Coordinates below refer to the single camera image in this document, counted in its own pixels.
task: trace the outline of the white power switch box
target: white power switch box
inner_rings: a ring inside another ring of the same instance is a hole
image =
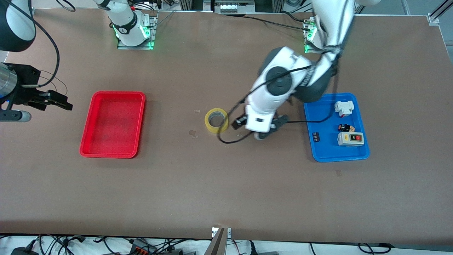
[[[336,102],[335,103],[335,112],[340,115],[340,118],[351,115],[352,110],[354,110],[354,103],[352,101],[347,102]]]
[[[362,146],[365,144],[363,133],[341,132],[338,134],[339,146]]]

